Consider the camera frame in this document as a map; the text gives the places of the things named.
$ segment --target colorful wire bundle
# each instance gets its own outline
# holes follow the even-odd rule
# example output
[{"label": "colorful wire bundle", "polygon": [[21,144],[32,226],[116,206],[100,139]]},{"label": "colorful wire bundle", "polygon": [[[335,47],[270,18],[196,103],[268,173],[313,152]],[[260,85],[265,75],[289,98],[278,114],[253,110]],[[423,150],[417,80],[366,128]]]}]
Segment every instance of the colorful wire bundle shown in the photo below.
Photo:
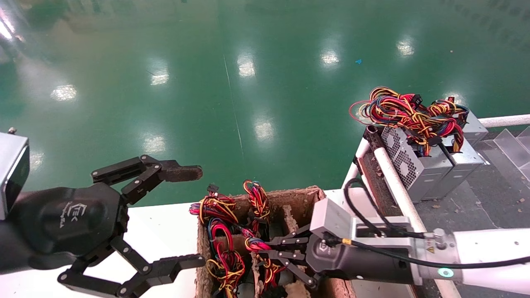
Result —
[{"label": "colorful wire bundle", "polygon": [[[271,250],[260,237],[260,231],[268,234],[270,207],[269,199],[264,189],[257,181],[245,180],[243,189],[249,194],[252,208],[249,226],[240,225],[233,210],[236,207],[234,199],[209,191],[198,203],[191,204],[190,213],[198,215],[201,223],[206,226],[210,248],[215,255],[207,261],[208,272],[219,281],[218,291],[224,292],[226,298],[236,298],[236,288],[245,272],[244,262],[239,253],[234,251],[232,234],[241,233],[245,237],[245,247],[250,252]],[[221,241],[215,241],[216,236],[226,236],[228,247],[224,248]],[[283,266],[272,263],[270,259],[257,256],[263,265],[264,288],[276,287],[276,279]]]},{"label": "colorful wire bundle", "polygon": [[[226,236],[227,249],[224,248],[221,241],[215,241],[219,231]],[[226,298],[237,298],[235,289],[245,273],[245,265],[241,255],[234,250],[232,234],[222,220],[212,218],[208,223],[208,236],[215,253],[215,259],[209,259],[206,262],[206,268],[210,275],[219,281],[219,291],[224,291]]]},{"label": "colorful wire bundle", "polygon": [[376,87],[371,91],[369,100],[356,102],[349,109],[353,119],[369,125],[352,113],[358,104],[361,104],[359,113],[373,123],[405,129],[409,138],[418,144],[421,156],[428,156],[431,146],[449,135],[454,135],[453,152],[459,152],[464,143],[462,126],[469,109],[455,104],[452,97],[424,107],[419,95],[399,94],[386,87]]},{"label": "colorful wire bundle", "polygon": [[265,190],[257,181],[245,180],[243,182],[243,189],[249,194],[249,202],[254,213],[252,230],[257,233],[260,220],[265,221],[267,226],[269,224],[269,199],[267,198],[267,194],[265,194]]},{"label": "colorful wire bundle", "polygon": [[200,202],[191,204],[190,213],[198,215],[202,224],[214,217],[229,223],[237,223],[237,217],[233,213],[234,208],[234,199],[210,191]]}]

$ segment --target camera housing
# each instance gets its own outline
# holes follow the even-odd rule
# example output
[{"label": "camera housing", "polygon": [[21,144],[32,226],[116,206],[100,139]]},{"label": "camera housing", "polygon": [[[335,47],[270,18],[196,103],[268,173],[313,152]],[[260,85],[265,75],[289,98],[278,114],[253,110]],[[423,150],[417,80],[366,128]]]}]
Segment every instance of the camera housing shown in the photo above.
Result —
[{"label": "camera housing", "polygon": [[29,139],[0,133],[0,220],[7,218],[29,172]]}]

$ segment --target metal casing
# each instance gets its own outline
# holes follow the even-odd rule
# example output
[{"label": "metal casing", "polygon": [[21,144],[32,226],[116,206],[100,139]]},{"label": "metal casing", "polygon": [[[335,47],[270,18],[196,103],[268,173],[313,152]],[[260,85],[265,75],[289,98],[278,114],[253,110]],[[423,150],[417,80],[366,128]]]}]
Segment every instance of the metal casing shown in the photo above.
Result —
[{"label": "metal casing", "polygon": [[479,119],[471,111],[467,115],[467,123],[462,128],[464,138],[474,145],[486,136],[488,130],[480,123]]},{"label": "metal casing", "polygon": [[309,230],[322,239],[324,232],[340,238],[355,239],[357,221],[337,203],[325,198],[315,203]]},{"label": "metal casing", "polygon": [[432,191],[427,194],[425,199],[432,200],[445,197],[453,189],[464,182],[469,174],[484,163],[482,158],[466,139],[464,139],[464,144],[460,149],[460,153],[450,153],[446,147],[453,146],[453,139],[453,136],[449,136],[442,140],[442,144],[444,145],[442,146],[442,150],[453,164],[453,168],[442,178],[436,188],[433,188]]},{"label": "metal casing", "polygon": [[453,167],[440,147],[433,147],[430,157],[417,157],[401,129],[385,127],[381,139],[413,202],[423,200]]},{"label": "metal casing", "polygon": [[0,133],[0,220],[6,218],[15,199],[6,193],[10,186],[8,182],[18,174],[27,178],[29,162],[29,139]]}]

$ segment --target bolt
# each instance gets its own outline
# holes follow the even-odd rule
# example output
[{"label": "bolt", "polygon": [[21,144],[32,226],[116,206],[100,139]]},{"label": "bolt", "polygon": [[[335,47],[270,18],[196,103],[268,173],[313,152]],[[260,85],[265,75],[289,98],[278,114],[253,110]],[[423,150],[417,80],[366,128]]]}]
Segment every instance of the bolt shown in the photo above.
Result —
[{"label": "bolt", "polygon": [[438,249],[446,249],[447,243],[445,243],[445,231],[444,229],[436,228],[432,231],[434,240],[436,242],[436,247]]}]

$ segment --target cardboard compartment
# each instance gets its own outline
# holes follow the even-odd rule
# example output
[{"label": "cardboard compartment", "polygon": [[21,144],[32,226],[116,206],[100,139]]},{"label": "cardboard compartment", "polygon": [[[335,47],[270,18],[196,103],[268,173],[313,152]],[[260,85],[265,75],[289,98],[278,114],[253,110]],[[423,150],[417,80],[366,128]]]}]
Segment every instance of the cardboard compartment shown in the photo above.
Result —
[{"label": "cardboard compartment", "polygon": [[[316,187],[308,187],[305,189],[292,190],[277,190],[267,193],[271,209],[271,226],[279,225],[283,228],[283,235],[292,233],[300,226],[304,226],[311,222],[313,214],[313,205],[315,202],[324,198],[324,192]],[[233,197],[237,202],[237,208],[234,214],[240,222],[246,222],[247,214],[250,210],[250,203],[248,195],[239,195]],[[248,252],[244,246],[244,239],[241,235],[233,237],[234,248],[242,255],[247,255]],[[210,246],[208,240],[208,233],[198,220],[198,238],[197,251],[206,259],[211,258]],[[246,268],[251,270],[254,281],[258,280],[259,272],[254,266]],[[195,298],[211,298],[214,291],[214,278],[208,274],[205,267],[197,269],[196,294]],[[254,282],[256,293],[263,285]],[[351,288],[349,281],[340,279],[327,279],[321,283],[317,293],[310,294],[304,284],[300,281],[288,284],[285,286],[288,298],[355,298],[355,294]],[[246,296],[238,296],[238,298],[251,298]]]}]

